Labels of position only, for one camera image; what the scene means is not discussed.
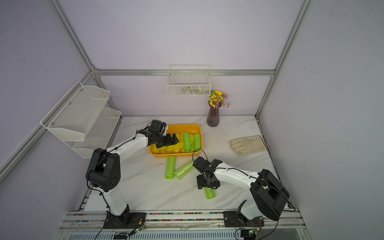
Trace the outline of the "yellow trash bag roll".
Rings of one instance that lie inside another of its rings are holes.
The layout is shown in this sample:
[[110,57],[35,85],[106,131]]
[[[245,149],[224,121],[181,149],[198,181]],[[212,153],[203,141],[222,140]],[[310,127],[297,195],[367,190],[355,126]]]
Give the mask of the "yellow trash bag roll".
[[174,145],[174,152],[175,153],[180,153],[181,149],[182,149],[182,140],[183,140],[183,138],[181,137],[180,134],[176,134],[176,137],[178,139],[178,143],[176,145]]
[[167,147],[157,148],[156,145],[153,145],[152,151],[154,154],[171,154],[174,152],[174,147],[173,146],[167,146]]

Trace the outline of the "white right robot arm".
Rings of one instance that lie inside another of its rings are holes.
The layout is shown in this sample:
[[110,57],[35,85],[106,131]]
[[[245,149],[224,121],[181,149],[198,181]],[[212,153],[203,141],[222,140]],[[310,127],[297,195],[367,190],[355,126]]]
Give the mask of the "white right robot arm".
[[265,216],[278,221],[290,198],[288,190],[266,169],[260,172],[239,170],[220,160],[209,162],[202,157],[193,161],[193,167],[200,173],[197,176],[199,189],[215,190],[226,182],[250,191],[253,201],[240,206],[240,216],[245,220]]

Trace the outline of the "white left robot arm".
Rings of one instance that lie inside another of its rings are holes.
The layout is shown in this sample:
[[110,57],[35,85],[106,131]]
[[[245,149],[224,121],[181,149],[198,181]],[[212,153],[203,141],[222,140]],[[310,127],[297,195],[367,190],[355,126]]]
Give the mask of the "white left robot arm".
[[127,160],[135,152],[156,145],[157,148],[173,146],[179,143],[176,134],[151,135],[146,137],[143,134],[126,140],[116,146],[94,150],[86,180],[95,191],[102,195],[107,210],[113,216],[120,217],[128,209],[120,190],[121,163]]

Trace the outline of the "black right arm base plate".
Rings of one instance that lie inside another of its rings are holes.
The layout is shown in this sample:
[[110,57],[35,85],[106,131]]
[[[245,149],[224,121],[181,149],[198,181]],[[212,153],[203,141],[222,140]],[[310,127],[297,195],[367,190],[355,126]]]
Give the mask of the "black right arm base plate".
[[264,219],[256,217],[252,220],[247,219],[240,211],[224,211],[225,227],[264,227]]

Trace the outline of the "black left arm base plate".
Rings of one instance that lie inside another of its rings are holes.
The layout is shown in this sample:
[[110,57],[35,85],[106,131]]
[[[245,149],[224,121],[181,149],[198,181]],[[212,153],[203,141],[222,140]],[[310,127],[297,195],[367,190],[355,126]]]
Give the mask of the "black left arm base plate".
[[107,212],[104,222],[104,229],[138,229],[144,225],[146,213],[123,213],[121,216],[115,216]]

